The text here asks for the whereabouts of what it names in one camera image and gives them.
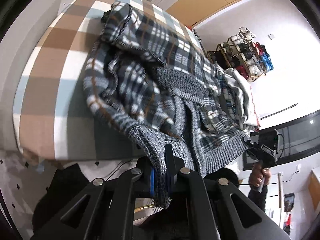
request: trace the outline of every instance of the hand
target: hand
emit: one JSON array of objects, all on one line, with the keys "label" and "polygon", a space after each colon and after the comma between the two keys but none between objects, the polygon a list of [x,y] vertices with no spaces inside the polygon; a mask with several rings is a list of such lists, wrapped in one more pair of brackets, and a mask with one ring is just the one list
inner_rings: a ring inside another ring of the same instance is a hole
[{"label": "hand", "polygon": [[271,179],[271,171],[269,169],[261,170],[261,164],[255,163],[249,177],[249,184],[255,187],[259,187],[259,185],[262,183],[261,179],[263,177],[265,178],[264,186],[269,185]]}]

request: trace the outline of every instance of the plaid bedsheet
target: plaid bedsheet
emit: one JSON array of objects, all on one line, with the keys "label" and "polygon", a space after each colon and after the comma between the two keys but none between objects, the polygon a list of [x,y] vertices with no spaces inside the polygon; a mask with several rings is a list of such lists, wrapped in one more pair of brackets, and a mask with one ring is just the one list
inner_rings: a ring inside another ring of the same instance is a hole
[{"label": "plaid bedsheet", "polygon": [[103,28],[100,19],[115,1],[143,11],[201,51],[187,27],[150,2],[74,0],[38,42],[16,92],[13,123],[19,149],[26,157],[95,160],[135,154],[135,146],[125,136],[94,120],[82,89],[84,64]]}]

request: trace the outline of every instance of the silver bolt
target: silver bolt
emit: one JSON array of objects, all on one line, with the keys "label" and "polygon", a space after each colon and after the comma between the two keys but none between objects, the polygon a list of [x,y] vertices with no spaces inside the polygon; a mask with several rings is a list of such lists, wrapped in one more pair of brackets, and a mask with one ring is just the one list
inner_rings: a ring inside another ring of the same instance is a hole
[{"label": "silver bolt", "polygon": [[98,178],[93,181],[93,185],[95,186],[101,186],[102,184],[103,184],[103,179]]},{"label": "silver bolt", "polygon": [[227,179],[225,179],[225,178],[220,178],[218,180],[218,182],[219,182],[220,185],[223,185],[223,186],[226,186],[226,185],[229,184],[229,181]]},{"label": "silver bolt", "polygon": [[183,167],[180,169],[180,172],[183,174],[189,174],[190,173],[190,169],[187,167]]},{"label": "silver bolt", "polygon": [[141,173],[141,170],[139,168],[133,168],[131,169],[131,173],[134,175],[138,175]]}]

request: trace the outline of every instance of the plaid shirt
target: plaid shirt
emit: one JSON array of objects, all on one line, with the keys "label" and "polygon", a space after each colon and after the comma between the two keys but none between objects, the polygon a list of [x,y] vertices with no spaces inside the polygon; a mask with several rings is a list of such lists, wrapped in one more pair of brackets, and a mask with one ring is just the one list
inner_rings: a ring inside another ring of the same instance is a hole
[{"label": "plaid shirt", "polygon": [[116,2],[88,59],[84,92],[93,114],[144,149],[155,168],[155,203],[169,205],[164,145],[202,176],[246,150],[225,114],[217,69],[191,42]]}]

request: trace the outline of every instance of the black sleeve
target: black sleeve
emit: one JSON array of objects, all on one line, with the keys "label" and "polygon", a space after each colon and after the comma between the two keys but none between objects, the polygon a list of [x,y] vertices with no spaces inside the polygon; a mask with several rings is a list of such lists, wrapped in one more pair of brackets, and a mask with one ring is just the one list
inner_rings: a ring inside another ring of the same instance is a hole
[{"label": "black sleeve", "polygon": [[255,203],[263,212],[266,211],[266,197],[267,197],[267,186],[263,186],[261,193],[251,189],[248,198]]}]

